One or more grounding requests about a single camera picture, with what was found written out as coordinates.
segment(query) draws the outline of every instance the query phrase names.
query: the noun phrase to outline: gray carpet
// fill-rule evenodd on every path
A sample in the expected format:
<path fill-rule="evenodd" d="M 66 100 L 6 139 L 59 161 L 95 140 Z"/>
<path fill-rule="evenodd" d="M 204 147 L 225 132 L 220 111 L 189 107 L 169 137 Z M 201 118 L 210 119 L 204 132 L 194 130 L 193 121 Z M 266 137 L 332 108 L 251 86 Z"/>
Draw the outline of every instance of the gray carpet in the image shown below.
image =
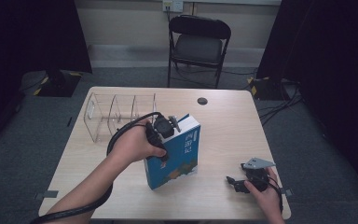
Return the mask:
<path fill-rule="evenodd" d="M 254 68 L 229 68 L 219 89 L 243 90 Z M 38 192 L 48 188 L 85 96 L 92 86 L 166 86 L 167 68 L 96 68 L 85 74 L 71 98 L 36 97 L 37 86 L 24 91 L 21 110 L 0 133 L 0 223 L 28 223 L 37 216 Z M 23 88 L 37 83 L 43 72 L 28 73 Z M 212 73 L 184 75 L 213 84 Z M 172 81 L 173 88 L 205 88 L 194 82 Z M 287 87 L 293 93 L 293 86 Z M 282 102 L 255 101 L 258 109 Z M 260 115 L 268 110 L 260 110 Z M 288 198 L 287 223 L 358 223 L 358 176 L 341 154 L 323 138 L 317 120 L 302 103 L 284 109 L 264 130 Z"/>

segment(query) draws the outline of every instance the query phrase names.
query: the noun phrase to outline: chair backrest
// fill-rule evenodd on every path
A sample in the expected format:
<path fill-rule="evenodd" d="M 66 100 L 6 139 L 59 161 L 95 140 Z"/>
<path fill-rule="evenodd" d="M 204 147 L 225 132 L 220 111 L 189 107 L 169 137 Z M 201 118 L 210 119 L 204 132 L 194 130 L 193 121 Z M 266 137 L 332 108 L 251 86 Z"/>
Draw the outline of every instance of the chair backrest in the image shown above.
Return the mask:
<path fill-rule="evenodd" d="M 220 20 L 190 15 L 180 15 L 171 19 L 170 32 L 184 35 L 208 36 L 229 40 L 231 29 Z"/>

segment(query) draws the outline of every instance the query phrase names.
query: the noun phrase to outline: white wall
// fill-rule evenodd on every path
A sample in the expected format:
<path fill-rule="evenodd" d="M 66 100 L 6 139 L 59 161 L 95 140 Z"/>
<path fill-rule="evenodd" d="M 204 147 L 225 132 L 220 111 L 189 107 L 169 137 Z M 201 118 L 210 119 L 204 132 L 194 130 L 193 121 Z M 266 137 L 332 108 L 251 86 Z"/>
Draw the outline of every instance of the white wall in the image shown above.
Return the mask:
<path fill-rule="evenodd" d="M 77 0 L 88 45 L 167 46 L 168 19 L 161 1 Z M 184 3 L 184 14 L 193 4 Z M 279 6 L 196 3 L 195 14 L 225 21 L 231 48 L 263 49 Z"/>

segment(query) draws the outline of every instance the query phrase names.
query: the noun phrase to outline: blue book cover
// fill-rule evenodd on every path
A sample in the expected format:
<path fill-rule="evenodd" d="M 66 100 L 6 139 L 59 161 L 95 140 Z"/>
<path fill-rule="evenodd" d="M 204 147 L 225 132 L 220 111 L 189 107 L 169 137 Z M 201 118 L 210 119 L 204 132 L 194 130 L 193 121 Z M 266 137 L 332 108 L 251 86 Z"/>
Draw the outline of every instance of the blue book cover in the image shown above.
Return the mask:
<path fill-rule="evenodd" d="M 181 132 L 175 129 L 173 136 L 162 139 L 167 149 L 168 160 L 162 162 L 157 157 L 145 160 L 147 183 L 156 189 L 183 175 L 197 172 L 200 124 L 190 115 L 178 121 Z"/>

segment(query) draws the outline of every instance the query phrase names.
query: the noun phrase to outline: wooden table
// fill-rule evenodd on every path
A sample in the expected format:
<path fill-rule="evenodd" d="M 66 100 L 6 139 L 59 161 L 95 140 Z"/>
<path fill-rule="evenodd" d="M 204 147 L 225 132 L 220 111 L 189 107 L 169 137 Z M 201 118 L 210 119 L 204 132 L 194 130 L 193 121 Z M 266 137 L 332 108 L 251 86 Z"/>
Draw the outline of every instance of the wooden table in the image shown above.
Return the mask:
<path fill-rule="evenodd" d="M 199 166 L 186 176 L 151 190 L 143 161 L 130 165 L 115 181 L 109 200 L 96 219 L 238 220 L 265 218 L 251 194 L 237 193 L 226 176 L 244 179 L 240 163 L 257 157 L 273 161 L 269 144 L 248 91 L 93 87 L 80 110 L 75 127 L 39 210 L 49 208 L 82 181 L 105 157 L 107 142 L 94 143 L 83 120 L 90 94 L 156 94 L 157 111 L 165 117 L 191 114 L 200 124 Z M 204 97 L 207 105 L 197 100 Z M 283 195 L 283 218 L 291 216 Z"/>

